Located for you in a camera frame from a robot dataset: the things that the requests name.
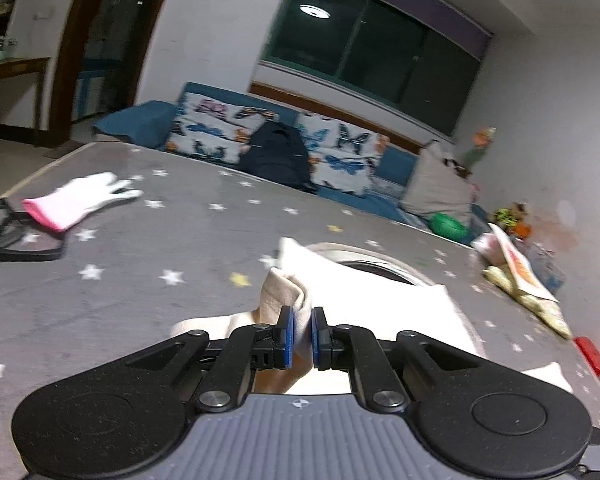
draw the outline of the blue sofa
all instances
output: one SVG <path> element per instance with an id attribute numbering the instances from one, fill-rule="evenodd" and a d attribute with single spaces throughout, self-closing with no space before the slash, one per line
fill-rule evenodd
<path id="1" fill-rule="evenodd" d="M 289 126 L 296 124 L 299 114 L 292 108 L 251 95 L 199 83 L 187 83 L 182 94 L 184 95 L 186 92 L 206 95 L 232 105 L 267 108 L 279 115 L 280 122 Z M 162 101 L 148 101 L 113 113 L 98 121 L 94 127 L 103 134 L 120 137 L 139 146 L 163 150 L 179 105 L 180 103 L 175 105 Z M 399 199 L 408 184 L 417 160 L 417 155 L 389 145 L 376 168 L 373 177 L 374 185 L 365 196 L 347 194 L 322 186 L 318 186 L 317 194 L 349 208 L 429 230 L 428 222 L 425 219 L 407 213 L 398 207 Z M 468 244 L 481 232 L 488 231 L 485 220 L 486 213 L 478 206 L 474 206 L 474 219 L 470 233 L 462 240 L 462 243 Z"/>

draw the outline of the window frame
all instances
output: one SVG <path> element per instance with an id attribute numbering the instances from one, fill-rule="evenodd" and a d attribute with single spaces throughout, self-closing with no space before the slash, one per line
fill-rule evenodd
<path id="1" fill-rule="evenodd" d="M 292 0 L 283 0 L 279 9 L 278 9 L 278 13 L 276 15 L 276 18 L 274 20 L 274 23 L 270 29 L 270 33 L 269 33 L 269 37 L 267 39 L 267 44 L 265 45 L 264 49 L 263 49 L 263 54 L 261 56 L 261 60 L 274 64 L 274 65 L 279 65 L 281 67 L 284 68 L 289 68 L 292 70 L 295 70 L 297 72 L 301 72 L 301 73 L 305 73 L 313 78 L 319 79 L 319 80 L 323 80 L 326 81 L 334 86 L 337 87 L 341 87 L 343 89 L 346 89 L 347 91 L 353 92 L 353 93 L 357 93 L 361 96 L 364 96 L 367 99 L 372 100 L 373 102 L 376 102 L 380 105 L 383 105 L 385 107 L 389 107 L 391 109 L 393 109 L 395 112 L 404 115 L 405 117 L 410 118 L 411 121 L 413 121 L 415 124 L 421 124 L 423 126 L 426 127 L 426 129 L 431 130 L 436 132 L 437 134 L 439 134 L 440 136 L 442 136 L 445 139 L 449 139 L 452 140 L 454 138 L 454 134 L 455 134 L 455 126 L 454 128 L 448 133 L 444 133 L 439 131 L 438 129 L 436 129 L 433 126 L 429 126 L 428 124 L 424 123 L 423 121 L 417 119 L 416 117 L 413 117 L 411 115 L 409 115 L 408 113 L 406 113 L 403 110 L 400 110 L 400 108 L 398 108 L 399 102 L 402 98 L 402 96 L 404 95 L 404 93 L 407 91 L 410 79 L 413 75 L 414 72 L 414 68 L 415 66 L 412 65 L 408 75 L 405 78 L 405 81 L 402 85 L 402 88 L 400 89 L 400 93 L 399 98 L 398 98 L 398 102 L 393 102 L 390 101 L 388 99 L 385 99 L 383 97 L 380 97 L 379 95 L 374 94 L 373 92 L 369 92 L 363 88 L 360 88 L 359 86 L 353 85 L 347 81 L 344 81 L 344 79 L 341 79 L 340 77 L 342 76 L 342 72 L 344 71 L 344 67 L 347 63 L 347 59 L 353 49 L 353 45 L 354 42 L 356 40 L 356 37 L 358 36 L 358 33 L 360 32 L 360 27 L 364 21 L 364 16 L 366 14 L 366 12 L 368 11 L 368 8 L 370 7 L 371 3 L 375 1 L 375 2 L 379 2 L 380 4 L 386 5 L 391 7 L 392 9 L 395 9 L 397 12 L 400 12 L 401 15 L 403 15 L 406 19 L 408 20 L 412 20 L 416 23 L 418 23 L 419 25 L 421 25 L 424 29 L 425 29 L 425 33 L 423 35 L 422 41 L 420 43 L 420 46 L 418 48 L 418 51 L 416 53 L 417 57 L 421 57 L 423 54 L 423 49 L 424 49 L 424 45 L 426 43 L 426 38 L 428 36 L 428 34 L 430 32 L 435 32 L 437 34 L 440 34 L 439 32 L 437 32 L 436 30 L 434 30 L 433 28 L 429 27 L 429 25 L 426 25 L 425 23 L 421 22 L 420 20 L 414 18 L 413 16 L 411 16 L 410 14 L 408 14 L 407 12 L 392 6 L 391 4 L 383 1 L 383 0 L 365 0 L 365 3 L 362 7 L 362 9 L 360 10 L 360 12 L 358 13 L 357 19 L 354 22 L 354 25 L 351 28 L 351 32 L 349 33 L 349 38 L 347 40 L 346 43 L 346 47 L 344 48 L 344 51 L 342 53 L 342 56 L 340 57 L 340 60 L 338 62 L 338 67 L 336 69 L 336 72 L 334 75 L 330 75 L 330 74 L 326 74 L 324 72 L 320 72 L 319 70 L 315 70 L 313 68 L 309 68 L 305 65 L 301 65 L 299 63 L 294 63 L 292 61 L 288 61 L 286 59 L 281 59 L 279 57 L 276 57 L 272 54 L 274 45 L 276 43 L 276 39 L 278 38 L 279 34 L 280 34 L 280 30 L 282 29 L 282 24 L 286 18 L 286 16 L 288 15 L 288 12 L 290 11 L 290 7 L 291 7 L 291 3 Z M 443 36 L 447 41 L 455 44 L 458 48 L 464 50 L 464 48 L 462 48 L 461 46 L 459 46 L 455 41 L 450 40 L 449 38 L 447 38 L 446 36 L 444 36 L 443 34 L 441 34 L 441 36 Z M 471 53 L 469 53 L 469 56 L 473 57 L 474 59 L 476 59 L 479 63 L 478 66 L 478 71 L 480 70 L 480 67 L 482 65 L 482 60 L 478 59 L 477 57 L 475 57 L 474 55 L 472 55 Z M 475 83 L 475 79 L 477 76 L 477 73 L 474 76 L 474 81 L 472 82 L 472 87 L 473 84 Z M 465 102 L 466 99 L 469 97 L 469 94 L 471 93 L 471 88 L 469 88 L 469 91 L 467 92 L 467 95 L 465 97 Z"/>

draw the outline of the doorway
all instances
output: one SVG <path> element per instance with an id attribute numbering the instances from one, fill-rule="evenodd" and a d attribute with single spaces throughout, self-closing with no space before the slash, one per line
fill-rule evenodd
<path id="1" fill-rule="evenodd" d="M 53 144 L 72 123 L 131 106 L 163 0 L 74 0 L 49 108 Z"/>

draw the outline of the green ball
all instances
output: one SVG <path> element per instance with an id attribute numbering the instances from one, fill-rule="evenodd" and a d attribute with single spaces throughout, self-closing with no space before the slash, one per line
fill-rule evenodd
<path id="1" fill-rule="evenodd" d="M 468 233 L 468 229 L 458 220 L 443 213 L 433 215 L 429 223 L 435 234 L 455 242 L 462 240 Z"/>

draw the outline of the red object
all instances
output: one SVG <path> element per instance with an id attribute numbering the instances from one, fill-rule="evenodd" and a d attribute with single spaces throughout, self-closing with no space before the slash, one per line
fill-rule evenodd
<path id="1" fill-rule="evenodd" d="M 600 378 L 600 352 L 593 344 L 593 341 L 588 337 L 577 337 L 575 341 L 582 355 L 584 355 L 591 368 L 593 368 L 596 377 Z"/>

